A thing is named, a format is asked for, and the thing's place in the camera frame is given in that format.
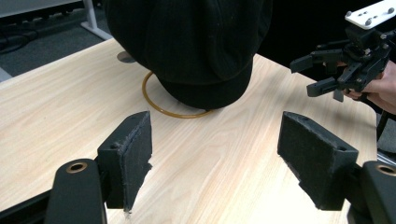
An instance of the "gray carpet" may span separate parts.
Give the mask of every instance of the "gray carpet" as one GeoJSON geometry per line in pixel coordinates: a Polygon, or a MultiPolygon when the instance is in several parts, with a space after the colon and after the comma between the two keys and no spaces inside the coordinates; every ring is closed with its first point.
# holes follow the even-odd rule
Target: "gray carpet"
{"type": "MultiPolygon", "coordinates": [[[[109,33],[104,11],[95,9],[98,27],[109,33]]],[[[83,9],[74,10],[69,16],[56,14],[47,20],[25,22],[18,26],[1,27],[3,34],[8,37],[9,46],[18,46],[26,40],[26,36],[35,39],[25,47],[7,54],[0,55],[0,67],[13,77],[30,71],[46,63],[61,59],[64,56],[91,47],[103,40],[80,26],[86,20],[83,9]]],[[[389,120],[385,131],[378,141],[378,147],[384,151],[396,152],[394,136],[396,136],[396,122],[389,120]]]]}

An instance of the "black hat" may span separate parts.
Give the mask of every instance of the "black hat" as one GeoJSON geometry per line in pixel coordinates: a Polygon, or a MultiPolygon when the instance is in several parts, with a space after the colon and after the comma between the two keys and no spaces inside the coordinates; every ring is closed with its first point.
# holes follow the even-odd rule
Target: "black hat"
{"type": "Polygon", "coordinates": [[[105,0],[110,33],[185,105],[215,109],[248,87],[272,0],[105,0]]]}

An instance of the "hat brim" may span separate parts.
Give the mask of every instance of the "hat brim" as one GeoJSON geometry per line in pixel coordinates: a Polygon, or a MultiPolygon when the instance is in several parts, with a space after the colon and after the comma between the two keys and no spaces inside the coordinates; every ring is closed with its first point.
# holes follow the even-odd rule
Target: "hat brim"
{"type": "Polygon", "coordinates": [[[169,82],[161,79],[163,87],[181,103],[199,109],[219,109],[238,100],[248,88],[252,62],[237,76],[216,84],[190,85],[169,82]]]}

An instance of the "wooden table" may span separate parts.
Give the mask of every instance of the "wooden table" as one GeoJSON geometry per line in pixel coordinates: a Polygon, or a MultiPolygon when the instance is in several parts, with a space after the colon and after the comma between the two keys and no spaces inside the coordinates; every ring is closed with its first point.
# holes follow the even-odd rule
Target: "wooden table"
{"type": "MultiPolygon", "coordinates": [[[[375,112],[327,94],[306,96],[313,81],[255,56],[246,93],[200,118],[175,119],[153,109],[141,83],[148,70],[122,63],[114,40],[0,83],[0,210],[51,188],[68,161],[96,149],[129,115],[151,113],[153,154],[130,217],[108,210],[109,223],[346,223],[342,212],[315,208],[276,154],[283,111],[318,122],[376,159],[375,112]]],[[[148,95],[177,113],[156,77],[148,95]]]]}

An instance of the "desk leg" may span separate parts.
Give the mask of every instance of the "desk leg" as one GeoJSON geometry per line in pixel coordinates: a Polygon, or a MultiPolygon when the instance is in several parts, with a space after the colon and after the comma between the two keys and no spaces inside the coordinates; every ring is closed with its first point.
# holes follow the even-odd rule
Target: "desk leg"
{"type": "Polygon", "coordinates": [[[103,30],[97,27],[95,12],[93,11],[92,0],[83,0],[85,11],[87,14],[87,21],[81,23],[81,26],[90,31],[91,33],[98,35],[104,40],[108,40],[113,38],[113,36],[104,32],[103,30]]]}

